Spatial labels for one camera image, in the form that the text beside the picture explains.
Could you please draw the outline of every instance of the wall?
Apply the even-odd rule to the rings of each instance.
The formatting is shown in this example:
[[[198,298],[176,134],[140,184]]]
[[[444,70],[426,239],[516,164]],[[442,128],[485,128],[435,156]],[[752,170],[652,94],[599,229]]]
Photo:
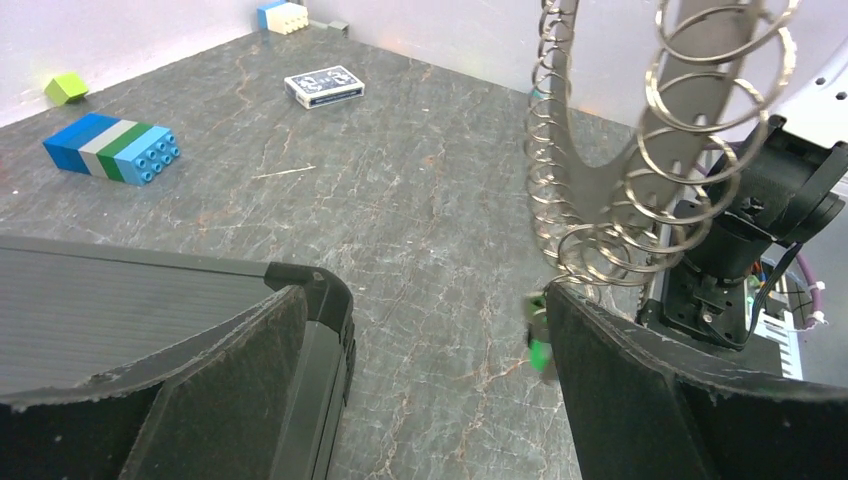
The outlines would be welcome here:
[[[782,11],[787,0],[767,0]],[[351,37],[517,90],[530,90],[540,0],[305,0],[319,21],[348,22]],[[573,105],[632,125],[644,107],[642,82],[657,42],[658,0],[582,0],[573,62]],[[799,45],[789,91],[811,78],[846,38],[848,2],[803,1],[791,31]],[[755,86],[775,72],[776,48],[746,69]],[[736,111],[747,108],[741,97]],[[745,130],[734,132],[744,137]]]
[[[101,90],[257,28],[262,0],[0,0],[0,125],[50,108],[54,75]]]

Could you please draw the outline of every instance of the lime green cube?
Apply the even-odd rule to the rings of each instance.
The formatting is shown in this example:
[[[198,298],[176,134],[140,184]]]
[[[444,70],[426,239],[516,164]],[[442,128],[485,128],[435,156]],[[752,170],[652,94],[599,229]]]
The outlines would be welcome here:
[[[88,93],[88,87],[79,75],[71,72],[53,77],[44,89],[44,93],[56,105],[64,105],[81,100]]]

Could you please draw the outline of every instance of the gray table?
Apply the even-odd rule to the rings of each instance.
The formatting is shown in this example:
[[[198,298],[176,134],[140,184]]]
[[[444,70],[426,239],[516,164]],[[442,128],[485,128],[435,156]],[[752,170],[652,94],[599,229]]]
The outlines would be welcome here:
[[[364,98],[283,94],[335,64]],[[0,233],[337,273],[359,362],[332,478],[579,478],[560,392],[524,361],[519,299],[553,273],[529,230],[526,101],[327,32],[248,35],[0,131]],[[40,142],[88,111],[171,127],[183,156],[143,188],[57,170]],[[629,133],[576,129],[596,159]]]

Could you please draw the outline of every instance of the purple cable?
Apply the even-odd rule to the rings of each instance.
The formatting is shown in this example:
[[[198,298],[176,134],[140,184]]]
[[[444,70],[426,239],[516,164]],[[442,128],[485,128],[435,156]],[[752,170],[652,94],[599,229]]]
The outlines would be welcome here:
[[[714,150],[715,148],[718,148],[717,145],[715,146],[715,148],[709,147],[710,146],[707,147],[708,150]],[[704,176],[707,175],[707,169],[697,163],[695,164],[695,170],[698,170],[698,172],[700,172]],[[807,262],[807,259],[801,254],[801,252],[798,252],[798,255],[795,257],[795,262],[798,263],[798,268],[801,269],[801,274],[804,275],[804,280],[807,281],[807,287],[810,289],[810,299],[812,301],[813,312],[821,312],[821,290],[816,288],[816,283],[818,283],[818,281],[816,280],[815,275],[813,275],[813,269],[810,267],[810,263]],[[807,319],[805,324],[808,327],[811,326],[809,319]]]

